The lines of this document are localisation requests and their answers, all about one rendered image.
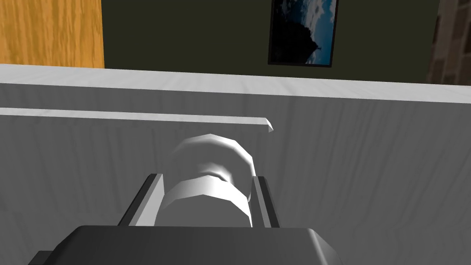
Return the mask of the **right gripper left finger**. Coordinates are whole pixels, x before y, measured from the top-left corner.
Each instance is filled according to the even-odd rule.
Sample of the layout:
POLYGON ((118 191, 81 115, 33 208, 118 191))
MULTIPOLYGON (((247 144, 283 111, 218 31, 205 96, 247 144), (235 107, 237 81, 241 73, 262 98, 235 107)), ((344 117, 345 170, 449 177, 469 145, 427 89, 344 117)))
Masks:
POLYGON ((119 221, 119 226, 154 226, 164 196, 162 174, 150 174, 119 221))

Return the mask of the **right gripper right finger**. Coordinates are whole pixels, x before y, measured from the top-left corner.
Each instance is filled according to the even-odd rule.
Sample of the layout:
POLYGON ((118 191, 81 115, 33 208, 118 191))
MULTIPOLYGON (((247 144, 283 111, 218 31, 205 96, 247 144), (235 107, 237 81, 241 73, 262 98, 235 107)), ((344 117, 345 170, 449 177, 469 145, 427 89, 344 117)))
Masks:
POLYGON ((252 227, 280 228, 267 179, 254 176, 250 200, 252 227))

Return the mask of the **white round knob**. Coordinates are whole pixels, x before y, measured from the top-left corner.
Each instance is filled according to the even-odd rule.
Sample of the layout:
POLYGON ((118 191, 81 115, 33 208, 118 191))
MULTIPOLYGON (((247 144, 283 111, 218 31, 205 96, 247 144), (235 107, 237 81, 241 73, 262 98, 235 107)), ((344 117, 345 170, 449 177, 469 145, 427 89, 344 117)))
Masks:
POLYGON ((171 153, 155 226, 252 227, 256 175, 252 156, 235 140, 191 137, 171 153))

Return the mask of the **white drawer front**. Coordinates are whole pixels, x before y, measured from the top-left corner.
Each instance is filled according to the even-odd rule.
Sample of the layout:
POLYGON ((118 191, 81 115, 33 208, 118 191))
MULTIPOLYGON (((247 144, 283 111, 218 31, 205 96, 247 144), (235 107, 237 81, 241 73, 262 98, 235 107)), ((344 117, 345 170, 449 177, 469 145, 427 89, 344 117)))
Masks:
POLYGON ((116 225, 181 140, 238 142, 258 174, 266 117, 0 107, 0 265, 27 265, 81 225, 116 225))

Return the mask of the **framed landscape picture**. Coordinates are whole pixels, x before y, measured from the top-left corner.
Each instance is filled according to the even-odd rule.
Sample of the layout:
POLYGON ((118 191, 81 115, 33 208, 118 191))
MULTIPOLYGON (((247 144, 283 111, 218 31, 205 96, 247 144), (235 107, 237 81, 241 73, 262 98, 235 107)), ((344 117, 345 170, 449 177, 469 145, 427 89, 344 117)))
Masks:
POLYGON ((271 0, 268 63, 330 68, 338 0, 271 0))

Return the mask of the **orange wooden door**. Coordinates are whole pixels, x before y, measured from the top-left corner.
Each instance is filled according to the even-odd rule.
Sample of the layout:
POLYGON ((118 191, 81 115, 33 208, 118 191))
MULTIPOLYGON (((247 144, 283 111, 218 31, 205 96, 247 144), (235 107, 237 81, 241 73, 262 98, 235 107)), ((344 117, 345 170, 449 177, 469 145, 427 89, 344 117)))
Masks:
POLYGON ((103 68, 101 0, 0 0, 0 63, 103 68))

